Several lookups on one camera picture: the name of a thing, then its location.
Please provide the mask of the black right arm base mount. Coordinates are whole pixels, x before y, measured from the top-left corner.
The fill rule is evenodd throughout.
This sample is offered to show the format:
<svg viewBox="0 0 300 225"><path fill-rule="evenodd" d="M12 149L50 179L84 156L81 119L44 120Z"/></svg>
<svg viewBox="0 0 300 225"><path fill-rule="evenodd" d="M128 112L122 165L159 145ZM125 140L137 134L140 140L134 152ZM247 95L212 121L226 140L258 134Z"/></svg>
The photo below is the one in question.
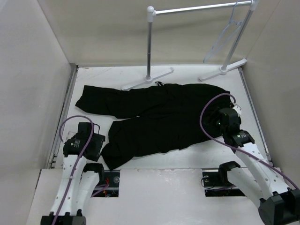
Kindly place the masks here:
<svg viewBox="0 0 300 225"><path fill-rule="evenodd" d="M201 185L206 197L244 197L237 187L222 181L217 170L203 170Z"/></svg>

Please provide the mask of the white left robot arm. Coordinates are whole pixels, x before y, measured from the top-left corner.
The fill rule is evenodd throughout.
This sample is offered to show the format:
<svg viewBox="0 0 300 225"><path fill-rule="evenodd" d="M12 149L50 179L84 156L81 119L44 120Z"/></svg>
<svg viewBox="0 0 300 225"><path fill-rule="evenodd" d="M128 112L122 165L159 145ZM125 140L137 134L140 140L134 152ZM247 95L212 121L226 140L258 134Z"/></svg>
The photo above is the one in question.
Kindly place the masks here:
<svg viewBox="0 0 300 225"><path fill-rule="evenodd" d="M105 136L77 133L63 146L60 186L49 215L42 225L85 225L83 215L95 187L105 182L104 167L97 163Z"/></svg>

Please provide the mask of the black trousers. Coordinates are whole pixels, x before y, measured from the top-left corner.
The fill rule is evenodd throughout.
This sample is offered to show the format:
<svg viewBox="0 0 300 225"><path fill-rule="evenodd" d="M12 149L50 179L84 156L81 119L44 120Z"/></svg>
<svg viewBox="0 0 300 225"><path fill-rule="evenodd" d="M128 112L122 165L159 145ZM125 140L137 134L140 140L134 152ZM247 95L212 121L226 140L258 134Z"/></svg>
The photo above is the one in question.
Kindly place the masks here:
<svg viewBox="0 0 300 225"><path fill-rule="evenodd" d="M129 91L86 85L75 105L86 113L116 118L101 153L113 170L134 157L182 150L220 137L206 119L232 105L229 94L209 84L166 83Z"/></svg>

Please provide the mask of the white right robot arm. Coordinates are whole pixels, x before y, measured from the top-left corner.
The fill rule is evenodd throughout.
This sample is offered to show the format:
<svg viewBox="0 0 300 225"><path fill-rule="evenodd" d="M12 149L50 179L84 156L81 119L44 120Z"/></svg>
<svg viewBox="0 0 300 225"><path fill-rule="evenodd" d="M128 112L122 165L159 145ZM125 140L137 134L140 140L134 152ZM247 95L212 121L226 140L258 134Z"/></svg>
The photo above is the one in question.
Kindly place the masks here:
<svg viewBox="0 0 300 225"><path fill-rule="evenodd" d="M227 147L247 166L247 175L235 161L221 164L217 180L222 185L235 185L257 207L265 225L288 225L300 219L300 191L277 172L260 153L248 131L240 129L239 110L217 109L208 119L220 130Z"/></svg>

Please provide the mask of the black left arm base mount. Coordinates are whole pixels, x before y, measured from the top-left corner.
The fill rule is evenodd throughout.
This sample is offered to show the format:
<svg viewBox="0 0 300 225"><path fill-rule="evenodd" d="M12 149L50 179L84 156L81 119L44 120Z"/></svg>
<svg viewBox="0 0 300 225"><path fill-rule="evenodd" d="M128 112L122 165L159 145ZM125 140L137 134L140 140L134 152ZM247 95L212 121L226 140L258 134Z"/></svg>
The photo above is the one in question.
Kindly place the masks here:
<svg viewBox="0 0 300 225"><path fill-rule="evenodd" d="M92 197L118 197L120 187L120 171L105 170L104 178L95 187Z"/></svg>

